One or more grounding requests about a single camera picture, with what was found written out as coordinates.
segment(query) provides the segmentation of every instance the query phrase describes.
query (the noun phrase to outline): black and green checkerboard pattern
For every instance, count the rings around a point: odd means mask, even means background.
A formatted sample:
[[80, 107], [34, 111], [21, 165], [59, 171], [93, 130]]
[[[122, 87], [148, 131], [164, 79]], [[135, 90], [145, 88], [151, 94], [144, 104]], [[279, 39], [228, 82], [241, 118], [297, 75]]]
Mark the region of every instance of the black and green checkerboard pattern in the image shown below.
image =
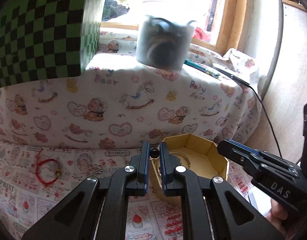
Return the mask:
[[80, 75], [96, 53], [103, 2], [9, 0], [0, 12], [0, 87]]

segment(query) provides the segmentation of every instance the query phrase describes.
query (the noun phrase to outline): white wall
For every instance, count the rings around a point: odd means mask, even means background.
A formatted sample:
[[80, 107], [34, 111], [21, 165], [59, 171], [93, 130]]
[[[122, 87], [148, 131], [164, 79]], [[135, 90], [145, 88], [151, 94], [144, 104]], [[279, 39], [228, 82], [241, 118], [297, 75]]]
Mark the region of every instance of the white wall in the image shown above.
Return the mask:
[[260, 76], [269, 72], [268, 81], [271, 79], [280, 49], [280, 46], [276, 48], [277, 41], [278, 44], [281, 42], [280, 9], [282, 10], [279, 0], [253, 0], [251, 21], [246, 38], [245, 54], [256, 59], [260, 67]]
[[[303, 108], [307, 103], [307, 13], [286, 4], [283, 10], [281, 49], [263, 102], [283, 158], [297, 163], [302, 154]], [[278, 154], [264, 114], [246, 145]]]

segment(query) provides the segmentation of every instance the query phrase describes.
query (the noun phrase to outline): red string bracelet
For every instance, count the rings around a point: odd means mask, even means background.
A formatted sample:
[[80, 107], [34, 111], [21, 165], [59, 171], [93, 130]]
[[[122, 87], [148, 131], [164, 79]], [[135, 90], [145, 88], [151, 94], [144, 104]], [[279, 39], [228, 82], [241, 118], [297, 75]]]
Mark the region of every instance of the red string bracelet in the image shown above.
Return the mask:
[[[43, 160], [43, 161], [41, 161], [41, 162], [38, 162], [38, 160], [39, 160], [39, 155], [40, 155], [41, 152], [42, 152], [42, 149], [41, 149], [40, 152], [38, 153], [37, 159], [36, 159], [36, 176], [37, 176], [38, 180], [39, 180], [42, 184], [44, 184], [45, 186], [48, 186], [48, 185], [50, 185], [50, 184], [53, 184], [53, 183], [58, 179], [58, 177], [61, 176], [60, 163], [59, 163], [57, 160], [51, 159], [51, 158], [50, 158], [50, 159]], [[39, 169], [39, 167], [40, 167], [41, 165], [43, 165], [43, 164], [45, 164], [45, 163], [48, 163], [48, 162], [55, 162], [55, 163], [57, 163], [58, 169], [55, 170], [55, 176], [56, 176], [55, 179], [52, 180], [52, 181], [46, 182], [46, 181], [44, 181], [44, 180], [40, 177], [39, 172], [38, 172], [38, 169]]]

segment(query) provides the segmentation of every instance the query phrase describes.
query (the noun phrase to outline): printed tablecloth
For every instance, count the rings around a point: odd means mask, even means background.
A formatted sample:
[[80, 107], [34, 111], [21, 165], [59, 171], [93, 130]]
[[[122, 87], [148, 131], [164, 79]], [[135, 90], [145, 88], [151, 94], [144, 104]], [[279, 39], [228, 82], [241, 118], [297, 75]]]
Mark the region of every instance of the printed tablecloth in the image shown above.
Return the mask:
[[[54, 158], [61, 165], [62, 176], [48, 187], [44, 187], [34, 174], [35, 158], [40, 151], [40, 160]], [[85, 177], [110, 176], [139, 152], [140, 149], [76, 150], [0, 142], [0, 219], [19, 240]], [[55, 163], [49, 162], [41, 166], [39, 173], [45, 181], [50, 181], [56, 168]], [[101, 174], [95, 174], [99, 170], [103, 170]], [[235, 163], [230, 164], [228, 182], [247, 197], [250, 178]], [[146, 196], [129, 197], [126, 239], [181, 240], [180, 208], [158, 199], [149, 184]]]
[[[130, 51], [134, 38], [123, 38], [108, 38], [106, 48], [100, 39], [104, 53], [79, 77], [0, 89], [0, 219], [16, 239], [85, 177], [99, 169], [100, 176], [109, 176], [128, 164], [143, 141], [157, 144], [166, 136], [193, 133], [244, 143], [255, 130], [260, 107], [250, 89], [187, 65], [180, 72], [142, 65]], [[198, 49], [191, 45], [188, 58], [204, 63], [209, 57], [210, 64], [218, 57]], [[241, 52], [228, 58], [233, 70], [254, 67]], [[41, 148], [40, 160], [61, 163], [62, 176], [49, 187], [35, 175]], [[45, 164], [41, 177], [53, 180], [56, 168]], [[250, 179], [238, 165], [230, 166], [228, 181], [247, 196]], [[157, 199], [152, 188], [130, 199], [126, 239], [182, 239], [181, 229], [180, 209]]]

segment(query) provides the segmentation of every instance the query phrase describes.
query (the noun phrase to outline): yellow cardboard box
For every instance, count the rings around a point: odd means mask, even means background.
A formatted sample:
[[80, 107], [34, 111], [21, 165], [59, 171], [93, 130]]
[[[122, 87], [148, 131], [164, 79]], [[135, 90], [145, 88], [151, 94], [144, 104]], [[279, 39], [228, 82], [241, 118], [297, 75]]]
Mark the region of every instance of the yellow cardboard box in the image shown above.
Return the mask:
[[[166, 137], [163, 141], [167, 143], [169, 152], [176, 155], [183, 166], [187, 169], [191, 169], [198, 176], [211, 179], [219, 175], [227, 180], [229, 162], [218, 153], [217, 146], [214, 142], [193, 134]], [[180, 197], [166, 197], [163, 194], [159, 167], [159, 159], [150, 161], [149, 178], [156, 196], [168, 203], [180, 207]]]

